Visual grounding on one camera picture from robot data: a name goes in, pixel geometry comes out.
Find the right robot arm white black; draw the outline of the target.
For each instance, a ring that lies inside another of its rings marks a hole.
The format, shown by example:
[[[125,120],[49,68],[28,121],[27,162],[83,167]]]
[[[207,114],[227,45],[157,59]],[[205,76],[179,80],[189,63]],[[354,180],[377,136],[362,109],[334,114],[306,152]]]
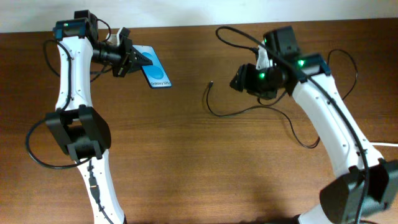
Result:
[[[289,26],[263,38],[257,63],[241,66],[231,87],[265,99],[285,89],[310,118],[335,175],[320,191],[320,203],[295,223],[359,223],[389,209],[397,195],[397,161],[385,160],[367,140],[323,57],[303,54]]]

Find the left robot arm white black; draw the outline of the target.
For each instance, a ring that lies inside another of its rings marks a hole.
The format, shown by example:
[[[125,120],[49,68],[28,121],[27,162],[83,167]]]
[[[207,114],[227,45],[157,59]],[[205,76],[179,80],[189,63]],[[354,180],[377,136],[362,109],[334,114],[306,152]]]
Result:
[[[114,44],[100,40],[98,21],[89,10],[82,10],[73,19],[56,22],[60,93],[45,123],[83,177],[94,222],[126,223],[109,169],[110,128],[91,100],[90,67],[93,62],[109,65],[114,77],[124,77],[153,62],[133,47],[126,28],[116,35]]]

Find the blue screen Samsung smartphone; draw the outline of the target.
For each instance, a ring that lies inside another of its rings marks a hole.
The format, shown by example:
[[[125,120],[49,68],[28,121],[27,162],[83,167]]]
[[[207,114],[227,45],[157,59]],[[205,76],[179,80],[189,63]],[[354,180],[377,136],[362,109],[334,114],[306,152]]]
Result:
[[[152,61],[152,65],[142,66],[142,72],[153,89],[171,88],[172,82],[166,74],[154,48],[148,45],[133,45],[143,56]]]

